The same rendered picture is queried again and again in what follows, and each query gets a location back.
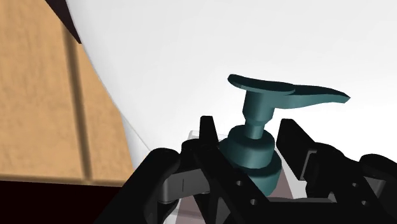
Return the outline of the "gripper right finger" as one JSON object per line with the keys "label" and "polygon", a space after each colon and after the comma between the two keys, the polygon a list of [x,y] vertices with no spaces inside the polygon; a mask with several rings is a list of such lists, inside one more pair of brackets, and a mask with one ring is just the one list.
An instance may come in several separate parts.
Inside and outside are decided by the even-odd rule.
{"label": "gripper right finger", "polygon": [[397,163],[374,153],[358,161],[317,143],[292,119],[283,119],[276,146],[306,198],[271,202],[278,224],[397,224]]}

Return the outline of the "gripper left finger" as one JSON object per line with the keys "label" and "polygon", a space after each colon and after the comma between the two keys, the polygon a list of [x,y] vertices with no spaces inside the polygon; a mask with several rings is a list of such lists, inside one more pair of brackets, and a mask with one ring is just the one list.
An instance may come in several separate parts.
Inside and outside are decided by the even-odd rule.
{"label": "gripper left finger", "polygon": [[267,224],[268,199],[246,174],[229,164],[218,145],[212,117],[202,116],[199,137],[185,141],[180,153],[168,148],[152,150],[96,224],[164,224],[178,201],[162,204],[160,189],[185,161],[199,168],[209,184],[209,194],[198,198],[206,224]]}

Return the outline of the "teal pump soap dispenser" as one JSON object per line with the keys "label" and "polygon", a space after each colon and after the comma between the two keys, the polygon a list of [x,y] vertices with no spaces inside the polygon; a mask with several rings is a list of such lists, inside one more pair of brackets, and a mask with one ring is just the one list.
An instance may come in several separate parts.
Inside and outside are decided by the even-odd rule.
{"label": "teal pump soap dispenser", "polygon": [[[222,156],[204,156],[212,172],[220,171],[226,164],[239,174],[247,174],[262,195],[270,195],[276,188],[282,171],[280,156],[275,152],[275,139],[264,127],[275,109],[295,109],[316,104],[345,103],[349,96],[338,90],[309,85],[265,81],[246,78],[237,74],[228,76],[233,86],[246,92],[242,113],[245,123],[233,127],[220,141],[211,116],[200,119],[199,137],[209,137]],[[167,178],[161,188],[159,201],[175,208],[179,200],[194,197],[206,224],[237,224],[227,202],[229,197],[211,193],[205,172],[199,169],[192,153],[192,142],[183,143],[181,165]]]}

